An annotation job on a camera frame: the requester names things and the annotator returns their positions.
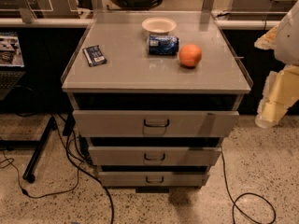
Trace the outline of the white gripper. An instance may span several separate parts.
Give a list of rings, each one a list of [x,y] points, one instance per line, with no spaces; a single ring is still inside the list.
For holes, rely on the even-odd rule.
[[[299,100],[299,66],[286,65],[279,72],[271,71],[263,87],[263,98],[255,123],[261,128],[278,125],[288,109]]]

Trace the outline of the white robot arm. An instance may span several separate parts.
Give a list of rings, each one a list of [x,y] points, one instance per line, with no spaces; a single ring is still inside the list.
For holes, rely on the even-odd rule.
[[[258,38],[254,47],[272,49],[275,58],[285,64],[271,71],[263,87],[255,123],[261,128],[278,125],[288,109],[299,101],[299,2],[281,22]]]

